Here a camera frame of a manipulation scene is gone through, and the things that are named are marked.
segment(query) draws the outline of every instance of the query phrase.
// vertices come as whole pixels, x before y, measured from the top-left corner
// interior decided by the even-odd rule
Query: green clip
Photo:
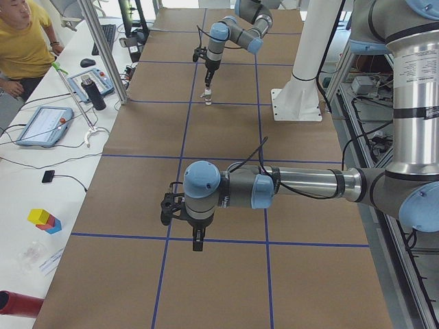
[[[53,63],[52,63],[52,66],[53,66],[53,67],[55,68],[55,70],[57,70],[57,71],[61,71],[61,72],[63,72],[63,73],[69,74],[69,72],[64,71],[63,69],[61,69],[61,65],[60,65],[60,63],[53,62]]]

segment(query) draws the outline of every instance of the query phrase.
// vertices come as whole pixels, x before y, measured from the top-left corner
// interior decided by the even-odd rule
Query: toy block
[[[61,231],[61,229],[62,229],[62,226],[61,226],[60,220],[59,219],[55,219],[55,226],[54,226],[54,228],[50,228],[50,229],[45,230],[45,231],[47,233],[49,233],[49,234],[53,234],[53,233]]]
[[[49,220],[50,214],[44,209],[31,209],[27,220],[35,225],[44,225]]]
[[[56,224],[55,220],[56,220],[56,218],[54,216],[50,215],[46,224],[36,224],[35,226],[43,231],[50,230],[51,228],[55,227],[55,224]]]

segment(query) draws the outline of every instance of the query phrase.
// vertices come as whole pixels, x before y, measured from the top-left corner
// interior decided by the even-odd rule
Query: black pants
[[[38,86],[43,77],[24,77],[21,80],[14,80],[20,82],[25,90],[23,94],[20,95],[21,98],[26,102],[30,95],[34,92],[35,88]]]

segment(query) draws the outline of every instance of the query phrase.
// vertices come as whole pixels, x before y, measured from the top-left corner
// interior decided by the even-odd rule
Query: yellow shirt
[[[49,15],[32,0],[30,24],[14,29],[0,19],[0,71],[13,80],[42,77],[55,60],[49,53],[41,26],[51,25]]]

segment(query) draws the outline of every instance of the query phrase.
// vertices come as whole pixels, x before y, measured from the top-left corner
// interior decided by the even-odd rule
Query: red cylinder
[[[44,300],[10,291],[0,291],[0,314],[37,317]]]

